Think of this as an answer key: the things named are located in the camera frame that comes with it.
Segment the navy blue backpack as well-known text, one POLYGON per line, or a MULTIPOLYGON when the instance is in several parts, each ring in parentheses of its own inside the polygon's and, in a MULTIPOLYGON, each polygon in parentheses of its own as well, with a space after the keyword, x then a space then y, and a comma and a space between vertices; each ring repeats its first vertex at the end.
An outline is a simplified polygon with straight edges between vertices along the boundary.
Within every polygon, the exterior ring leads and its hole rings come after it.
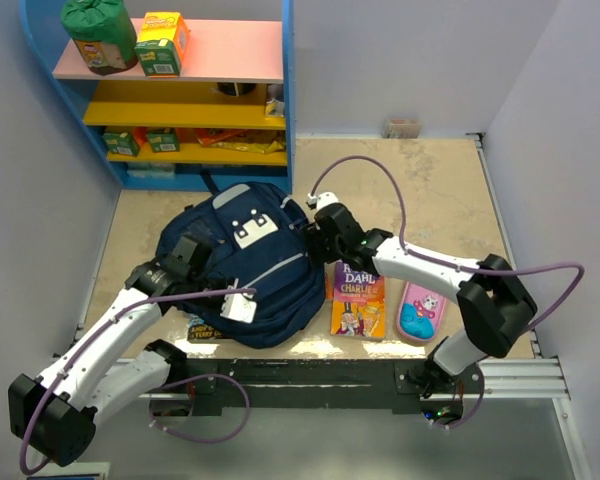
POLYGON ((271 348, 304 329, 326 297, 325 270, 310 262, 300 232, 307 223, 302 207, 276 185, 238 183, 174 217, 156 253, 171 253, 183 235, 210 246, 210 278, 255 289, 253 319, 234 321, 194 300, 180 309, 243 345, 271 348))

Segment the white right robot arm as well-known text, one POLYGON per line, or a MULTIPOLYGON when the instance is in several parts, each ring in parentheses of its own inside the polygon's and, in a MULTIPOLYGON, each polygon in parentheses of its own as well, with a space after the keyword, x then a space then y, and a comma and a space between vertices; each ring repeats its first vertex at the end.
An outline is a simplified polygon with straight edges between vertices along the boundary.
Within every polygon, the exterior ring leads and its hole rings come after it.
POLYGON ((341 261, 355 271, 415 283, 459 307, 462 329, 408 375, 425 396, 449 392, 486 357, 505 357, 537 313, 531 294, 498 255, 453 257, 382 229, 364 230, 331 193, 310 197, 308 206, 314 220, 303 236, 313 263, 341 261))

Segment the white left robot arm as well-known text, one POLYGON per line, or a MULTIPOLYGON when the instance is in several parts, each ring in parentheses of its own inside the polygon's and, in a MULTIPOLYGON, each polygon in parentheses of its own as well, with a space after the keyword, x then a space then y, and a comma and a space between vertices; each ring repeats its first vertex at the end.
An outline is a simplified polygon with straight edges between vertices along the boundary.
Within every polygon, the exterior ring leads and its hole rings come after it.
POLYGON ((149 343, 135 360, 114 370, 124 351, 166 312, 185 300, 221 299, 225 287, 206 279, 213 250, 191 236, 139 265, 111 306, 65 354, 34 377, 19 375, 8 388, 11 432, 22 444, 20 469, 30 448, 44 464, 65 467, 93 440, 97 427, 139 395, 180 390, 187 380, 186 354, 164 340, 149 343))

